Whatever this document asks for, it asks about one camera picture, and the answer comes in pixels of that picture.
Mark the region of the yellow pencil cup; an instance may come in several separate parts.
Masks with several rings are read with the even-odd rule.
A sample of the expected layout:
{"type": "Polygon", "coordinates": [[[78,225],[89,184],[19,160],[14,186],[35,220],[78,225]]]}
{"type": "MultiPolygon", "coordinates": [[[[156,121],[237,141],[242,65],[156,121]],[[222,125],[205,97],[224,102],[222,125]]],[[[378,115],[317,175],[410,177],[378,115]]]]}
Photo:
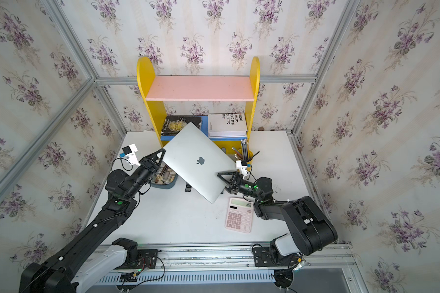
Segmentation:
{"type": "Polygon", "coordinates": [[[254,156],[254,154],[253,154],[253,152],[252,152],[251,150],[248,150],[248,151],[247,151],[247,154],[248,154],[248,158],[247,158],[247,160],[245,160],[245,155],[244,155],[242,152],[239,153],[239,156],[238,156],[238,157],[239,157],[242,161],[246,162],[247,164],[251,164],[251,163],[253,162],[253,156],[254,156]]]}

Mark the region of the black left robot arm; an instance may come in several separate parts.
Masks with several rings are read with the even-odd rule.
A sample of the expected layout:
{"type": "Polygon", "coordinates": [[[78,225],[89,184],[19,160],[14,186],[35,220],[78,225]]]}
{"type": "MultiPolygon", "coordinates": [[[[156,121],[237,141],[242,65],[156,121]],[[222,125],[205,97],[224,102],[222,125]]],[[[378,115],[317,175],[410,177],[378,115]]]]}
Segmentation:
{"type": "Polygon", "coordinates": [[[123,225],[138,206],[134,198],[151,183],[161,167],[165,149],[142,157],[137,169],[128,174],[121,169],[110,172],[105,189],[108,200],[96,218],[63,249],[42,264],[33,262],[22,273],[21,293],[85,293],[107,273],[124,264],[134,263],[138,244],[119,238],[102,256],[88,261],[99,245],[123,225]]]}

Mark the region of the teal bin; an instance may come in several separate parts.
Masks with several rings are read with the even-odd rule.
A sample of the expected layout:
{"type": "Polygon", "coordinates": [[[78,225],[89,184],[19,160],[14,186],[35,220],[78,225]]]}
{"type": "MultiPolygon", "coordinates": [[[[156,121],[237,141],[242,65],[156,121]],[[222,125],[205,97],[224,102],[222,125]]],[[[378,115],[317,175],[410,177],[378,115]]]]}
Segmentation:
{"type": "Polygon", "coordinates": [[[159,189],[170,189],[174,187],[178,174],[164,162],[158,171],[151,177],[152,187],[159,189]]]}

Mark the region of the white book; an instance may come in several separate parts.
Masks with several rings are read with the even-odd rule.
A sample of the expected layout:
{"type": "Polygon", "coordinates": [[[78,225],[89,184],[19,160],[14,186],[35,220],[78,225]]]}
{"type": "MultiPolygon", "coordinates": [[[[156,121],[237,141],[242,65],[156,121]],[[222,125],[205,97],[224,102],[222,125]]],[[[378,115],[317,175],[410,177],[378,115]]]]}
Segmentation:
{"type": "Polygon", "coordinates": [[[207,122],[209,138],[246,137],[247,135],[248,128],[244,114],[209,114],[207,122]]]}

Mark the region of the black book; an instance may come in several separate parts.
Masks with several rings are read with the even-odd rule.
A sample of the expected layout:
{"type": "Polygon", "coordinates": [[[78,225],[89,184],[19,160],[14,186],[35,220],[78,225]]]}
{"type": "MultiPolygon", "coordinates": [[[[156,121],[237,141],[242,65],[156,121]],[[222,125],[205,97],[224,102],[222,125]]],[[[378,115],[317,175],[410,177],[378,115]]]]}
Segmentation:
{"type": "Polygon", "coordinates": [[[161,135],[175,136],[189,123],[192,123],[194,126],[201,129],[202,117],[169,115],[165,118],[165,122],[163,123],[163,127],[161,129],[161,135]]]}

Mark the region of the aluminium rail frame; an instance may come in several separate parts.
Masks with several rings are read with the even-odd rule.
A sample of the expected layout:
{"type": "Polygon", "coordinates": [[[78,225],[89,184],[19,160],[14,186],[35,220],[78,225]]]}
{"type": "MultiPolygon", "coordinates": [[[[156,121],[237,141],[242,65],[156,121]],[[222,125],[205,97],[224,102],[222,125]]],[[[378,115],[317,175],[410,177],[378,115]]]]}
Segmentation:
{"type": "MultiPolygon", "coordinates": [[[[336,269],[343,274],[344,286],[352,293],[366,293],[366,286],[356,258],[348,245],[330,245],[294,268],[255,267],[251,247],[254,244],[173,244],[138,245],[139,249],[159,250],[154,269],[113,269],[96,285],[122,287],[123,291],[148,284],[214,284],[272,282],[279,289],[298,286],[301,273],[312,269],[336,269]]],[[[102,256],[111,245],[99,246],[88,261],[102,256]]]]}

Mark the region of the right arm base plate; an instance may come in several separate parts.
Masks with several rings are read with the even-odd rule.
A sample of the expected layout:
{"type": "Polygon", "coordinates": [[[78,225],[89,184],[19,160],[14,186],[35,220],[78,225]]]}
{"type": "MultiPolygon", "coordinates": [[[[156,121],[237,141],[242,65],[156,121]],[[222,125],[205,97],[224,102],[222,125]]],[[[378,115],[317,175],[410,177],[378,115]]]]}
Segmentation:
{"type": "Polygon", "coordinates": [[[251,252],[255,267],[294,268],[303,260],[300,253],[282,256],[275,248],[264,247],[260,244],[252,245],[251,252]]]}

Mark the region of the yellow pink blue shelf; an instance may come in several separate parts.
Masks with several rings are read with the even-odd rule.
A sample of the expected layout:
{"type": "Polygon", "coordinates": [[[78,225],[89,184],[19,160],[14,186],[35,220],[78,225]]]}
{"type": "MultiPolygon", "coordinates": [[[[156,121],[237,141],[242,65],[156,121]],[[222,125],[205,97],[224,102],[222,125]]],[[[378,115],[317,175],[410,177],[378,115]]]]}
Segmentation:
{"type": "Polygon", "coordinates": [[[259,95],[260,61],[253,57],[249,76],[158,76],[147,56],[138,59],[136,78],[143,102],[161,146],[168,141],[161,138],[168,101],[245,102],[244,114],[250,139],[255,107],[259,95]]]}

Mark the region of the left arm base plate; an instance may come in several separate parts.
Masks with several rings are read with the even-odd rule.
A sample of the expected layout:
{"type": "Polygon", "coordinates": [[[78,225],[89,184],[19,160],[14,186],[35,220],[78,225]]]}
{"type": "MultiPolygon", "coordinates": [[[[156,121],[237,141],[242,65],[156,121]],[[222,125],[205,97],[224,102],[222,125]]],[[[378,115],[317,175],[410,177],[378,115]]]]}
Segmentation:
{"type": "Polygon", "coordinates": [[[157,262],[159,250],[157,249],[139,249],[138,252],[129,256],[123,265],[116,267],[119,269],[154,269],[157,262]]]}

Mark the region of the silver laptop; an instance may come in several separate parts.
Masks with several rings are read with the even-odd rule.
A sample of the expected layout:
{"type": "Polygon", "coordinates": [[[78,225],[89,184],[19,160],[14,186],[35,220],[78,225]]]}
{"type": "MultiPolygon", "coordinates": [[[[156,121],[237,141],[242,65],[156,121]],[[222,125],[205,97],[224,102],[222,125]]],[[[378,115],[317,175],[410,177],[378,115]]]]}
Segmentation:
{"type": "Polygon", "coordinates": [[[217,174],[236,171],[234,161],[193,123],[188,123],[163,149],[163,162],[210,203],[226,187],[217,174]]]}

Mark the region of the pink calculator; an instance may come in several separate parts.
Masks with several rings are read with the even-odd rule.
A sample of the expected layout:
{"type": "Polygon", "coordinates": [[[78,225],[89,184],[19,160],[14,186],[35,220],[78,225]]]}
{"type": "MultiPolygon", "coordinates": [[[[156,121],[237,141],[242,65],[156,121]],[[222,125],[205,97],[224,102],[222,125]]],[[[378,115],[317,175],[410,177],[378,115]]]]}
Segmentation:
{"type": "Polygon", "coordinates": [[[253,225],[253,204],[245,199],[231,197],[227,206],[225,228],[241,233],[250,233],[253,225]]]}

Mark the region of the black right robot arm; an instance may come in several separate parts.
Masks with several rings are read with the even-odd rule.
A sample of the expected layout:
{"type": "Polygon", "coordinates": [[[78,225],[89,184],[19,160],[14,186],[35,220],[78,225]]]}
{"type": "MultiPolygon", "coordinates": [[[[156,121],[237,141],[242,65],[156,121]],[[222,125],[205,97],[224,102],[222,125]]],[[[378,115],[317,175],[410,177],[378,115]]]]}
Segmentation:
{"type": "Polygon", "coordinates": [[[272,179],[268,177],[250,182],[237,171],[219,172],[217,177],[226,184],[228,193],[252,197],[257,217],[286,223],[288,233],[270,242],[271,253],[275,256],[295,253],[309,256],[338,240],[337,230],[311,197],[275,200],[272,179]]]}

